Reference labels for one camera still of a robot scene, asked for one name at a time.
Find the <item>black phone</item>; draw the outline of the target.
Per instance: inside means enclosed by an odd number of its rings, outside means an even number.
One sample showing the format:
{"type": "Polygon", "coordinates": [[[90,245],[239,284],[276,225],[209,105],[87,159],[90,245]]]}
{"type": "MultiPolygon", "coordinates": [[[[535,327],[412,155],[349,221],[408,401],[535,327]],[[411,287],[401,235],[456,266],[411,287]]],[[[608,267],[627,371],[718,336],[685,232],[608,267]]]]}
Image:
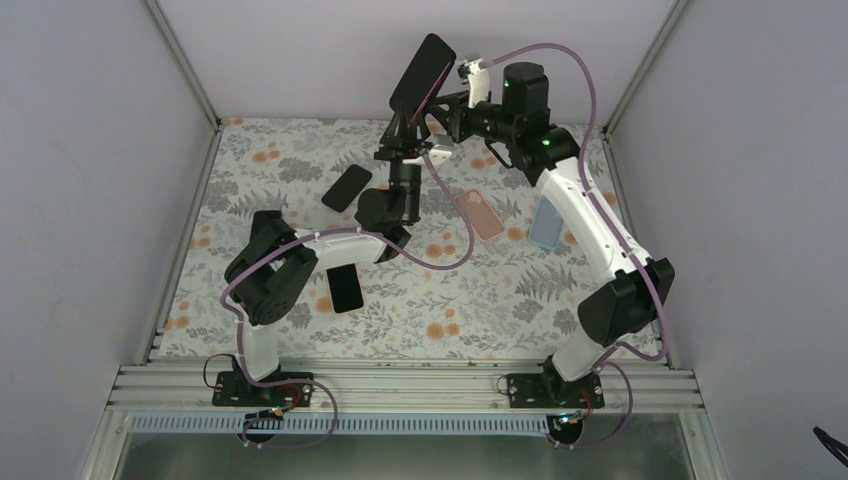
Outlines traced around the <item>black phone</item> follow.
{"type": "Polygon", "coordinates": [[[428,33],[390,96],[391,110],[411,122],[441,89],[455,62],[455,51],[440,36],[428,33]]]}

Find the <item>pink phone case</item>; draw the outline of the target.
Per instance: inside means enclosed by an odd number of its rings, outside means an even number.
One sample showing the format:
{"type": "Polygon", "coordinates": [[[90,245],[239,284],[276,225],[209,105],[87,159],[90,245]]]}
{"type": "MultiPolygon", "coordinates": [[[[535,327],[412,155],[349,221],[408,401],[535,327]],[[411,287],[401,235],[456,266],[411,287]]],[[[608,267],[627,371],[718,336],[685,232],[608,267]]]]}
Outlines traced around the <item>pink phone case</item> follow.
{"type": "Polygon", "coordinates": [[[466,191],[455,199],[481,241],[492,240],[505,232],[502,220],[479,190],[466,191]]]}

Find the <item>light blue phone case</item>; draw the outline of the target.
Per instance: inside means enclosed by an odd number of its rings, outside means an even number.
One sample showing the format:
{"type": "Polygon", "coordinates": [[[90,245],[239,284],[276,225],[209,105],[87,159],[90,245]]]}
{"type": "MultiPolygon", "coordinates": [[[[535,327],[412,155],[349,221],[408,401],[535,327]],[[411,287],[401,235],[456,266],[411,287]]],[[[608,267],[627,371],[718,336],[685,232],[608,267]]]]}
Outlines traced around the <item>light blue phone case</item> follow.
{"type": "Polygon", "coordinates": [[[542,197],[537,206],[528,241],[546,250],[555,250],[560,244],[564,221],[556,207],[542,197]]]}

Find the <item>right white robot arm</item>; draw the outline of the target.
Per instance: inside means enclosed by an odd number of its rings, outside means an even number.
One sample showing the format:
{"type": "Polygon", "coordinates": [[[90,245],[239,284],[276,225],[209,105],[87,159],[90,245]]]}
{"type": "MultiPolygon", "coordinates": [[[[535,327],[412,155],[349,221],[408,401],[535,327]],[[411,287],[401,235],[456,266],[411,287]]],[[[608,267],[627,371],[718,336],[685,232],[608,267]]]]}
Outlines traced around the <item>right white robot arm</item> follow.
{"type": "Polygon", "coordinates": [[[577,308],[579,329],[543,364],[544,399],[565,407],[578,397],[579,380],[623,347],[624,336],[663,318],[675,271],[626,230],[592,179],[584,148],[551,122],[543,67],[517,62],[503,74],[502,100],[494,103],[484,61],[466,61],[458,75],[467,91],[432,100],[428,111],[455,142],[478,136],[503,144],[504,165],[554,207],[596,272],[598,289],[577,308]]]}

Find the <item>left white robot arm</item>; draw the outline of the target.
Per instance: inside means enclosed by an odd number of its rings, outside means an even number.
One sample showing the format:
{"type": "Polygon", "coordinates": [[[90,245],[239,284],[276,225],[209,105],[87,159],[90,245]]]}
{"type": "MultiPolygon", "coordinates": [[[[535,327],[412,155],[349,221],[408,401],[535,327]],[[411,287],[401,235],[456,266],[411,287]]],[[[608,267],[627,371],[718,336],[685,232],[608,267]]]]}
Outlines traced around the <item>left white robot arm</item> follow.
{"type": "Polygon", "coordinates": [[[374,155],[389,165],[389,186],[359,195],[354,227],[305,233],[279,211],[255,214],[247,246],[225,271],[220,298],[236,316],[233,369],[249,402],[266,404],[278,385],[292,383],[281,373],[271,329],[295,306],[314,273],[379,264],[406,253],[408,229],[420,219],[422,169],[434,166],[430,135],[422,115],[393,115],[374,155]]]}

